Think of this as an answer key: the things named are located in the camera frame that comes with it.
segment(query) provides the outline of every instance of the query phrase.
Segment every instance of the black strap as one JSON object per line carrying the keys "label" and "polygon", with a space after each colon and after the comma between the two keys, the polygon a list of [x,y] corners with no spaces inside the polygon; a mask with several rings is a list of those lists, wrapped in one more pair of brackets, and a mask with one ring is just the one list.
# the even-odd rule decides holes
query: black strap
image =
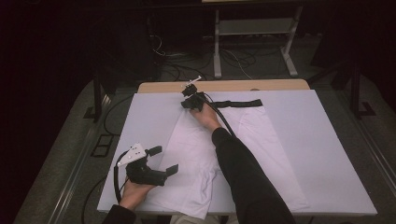
{"label": "black strap", "polygon": [[232,102],[232,101],[222,101],[222,102],[213,102],[211,103],[216,108],[225,108],[225,107],[257,107],[262,106],[262,100],[254,100],[248,102]]}

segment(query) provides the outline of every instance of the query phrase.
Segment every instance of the white cable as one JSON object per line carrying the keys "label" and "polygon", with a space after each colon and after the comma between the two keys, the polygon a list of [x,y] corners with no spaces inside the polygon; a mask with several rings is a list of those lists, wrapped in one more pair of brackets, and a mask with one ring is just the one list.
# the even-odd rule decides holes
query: white cable
{"label": "white cable", "polygon": [[224,51],[226,51],[226,52],[231,53],[231,55],[233,55],[233,56],[235,57],[236,61],[238,62],[239,67],[241,68],[242,72],[243,72],[248,78],[253,79],[250,75],[248,75],[248,74],[245,72],[244,68],[242,67],[241,63],[239,62],[239,59],[238,59],[232,52],[230,52],[230,51],[227,50],[227,49],[221,49],[221,50],[224,50]]}

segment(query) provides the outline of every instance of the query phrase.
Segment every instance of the wrist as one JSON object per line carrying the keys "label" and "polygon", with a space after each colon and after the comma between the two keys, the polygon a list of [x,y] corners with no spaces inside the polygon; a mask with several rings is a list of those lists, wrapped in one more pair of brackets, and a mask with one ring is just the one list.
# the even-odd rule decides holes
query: wrist
{"label": "wrist", "polygon": [[131,211],[134,211],[138,205],[139,205],[139,203],[135,202],[135,201],[124,201],[124,200],[120,201],[121,207],[124,207]]}

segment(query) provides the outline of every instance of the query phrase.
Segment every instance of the table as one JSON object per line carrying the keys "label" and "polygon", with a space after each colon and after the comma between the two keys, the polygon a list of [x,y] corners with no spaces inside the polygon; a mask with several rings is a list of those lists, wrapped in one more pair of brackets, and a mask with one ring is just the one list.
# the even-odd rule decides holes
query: table
{"label": "table", "polygon": [[[141,85],[131,103],[113,165],[121,152],[135,142],[150,143],[146,146],[147,148],[166,146],[179,110],[179,107],[169,105],[179,105],[182,99],[181,93],[172,91],[178,91],[177,89],[181,91],[181,84],[144,83]],[[237,97],[238,100],[257,99],[257,97],[262,99],[301,189],[310,203],[308,208],[292,211],[294,215],[363,216],[376,214],[315,91],[309,90],[306,82],[300,79],[202,81],[196,83],[196,86],[199,91],[206,91],[214,97],[227,94],[227,96]],[[154,116],[158,108],[162,110],[162,115]],[[148,165],[156,169],[160,161],[161,156],[157,155],[150,158]],[[108,211],[116,202],[112,180],[112,169],[110,169],[98,204],[99,211]],[[219,177],[214,179],[212,195],[209,214],[234,213],[231,192],[225,179]],[[155,215],[177,213],[148,203],[143,203],[136,211]]]}

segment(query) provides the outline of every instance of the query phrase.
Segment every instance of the dark background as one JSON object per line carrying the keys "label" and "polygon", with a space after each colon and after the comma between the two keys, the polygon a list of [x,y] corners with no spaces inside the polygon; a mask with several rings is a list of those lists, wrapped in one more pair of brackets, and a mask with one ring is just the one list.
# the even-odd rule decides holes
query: dark background
{"label": "dark background", "polygon": [[[0,2],[1,223],[12,222],[18,213],[71,106],[94,75],[110,93],[120,83],[156,79],[161,62],[151,51],[147,17],[173,48],[194,43],[199,50],[201,36],[213,35],[213,11],[114,16],[79,10],[91,6],[80,3]],[[251,18],[263,13],[223,15]],[[304,7],[297,38],[324,34],[313,63],[326,68],[345,57],[355,60],[396,111],[394,18],[386,2],[314,4]]]}

